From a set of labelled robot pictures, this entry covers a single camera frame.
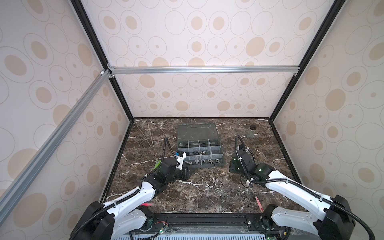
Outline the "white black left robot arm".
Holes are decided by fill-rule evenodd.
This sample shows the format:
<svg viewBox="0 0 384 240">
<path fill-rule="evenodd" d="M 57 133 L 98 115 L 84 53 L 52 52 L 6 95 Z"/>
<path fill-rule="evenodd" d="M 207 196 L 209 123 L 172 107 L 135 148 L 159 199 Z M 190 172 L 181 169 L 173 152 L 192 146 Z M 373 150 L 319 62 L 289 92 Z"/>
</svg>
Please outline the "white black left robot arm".
<svg viewBox="0 0 384 240">
<path fill-rule="evenodd" d="M 91 203 L 70 235 L 71 240 L 114 240 L 132 230 L 153 222 L 145 203 L 167 189 L 168 184 L 180 180 L 186 153 L 162 155 L 160 163 L 144 175 L 140 184 L 119 198 L 101 204 Z"/>
</svg>

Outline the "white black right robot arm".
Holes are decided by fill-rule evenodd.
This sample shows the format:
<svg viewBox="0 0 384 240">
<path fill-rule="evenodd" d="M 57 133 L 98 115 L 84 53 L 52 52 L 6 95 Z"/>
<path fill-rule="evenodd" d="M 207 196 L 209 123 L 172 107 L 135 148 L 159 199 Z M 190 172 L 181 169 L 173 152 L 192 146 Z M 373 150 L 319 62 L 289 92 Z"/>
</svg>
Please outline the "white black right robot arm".
<svg viewBox="0 0 384 240">
<path fill-rule="evenodd" d="M 349 240 L 356 223 L 376 237 L 371 228 L 352 213 L 349 202 L 342 196 L 334 198 L 318 193 L 288 178 L 274 167 L 256 163 L 256 158 L 240 136 L 235 137 L 235 148 L 230 162 L 230 171 L 246 179 L 247 187 L 254 184 L 268 188 L 289 198 L 305 211 L 287 210 L 268 206 L 261 218 L 263 228 L 271 231 L 276 227 L 289 227 L 311 233 L 322 240 Z"/>
</svg>

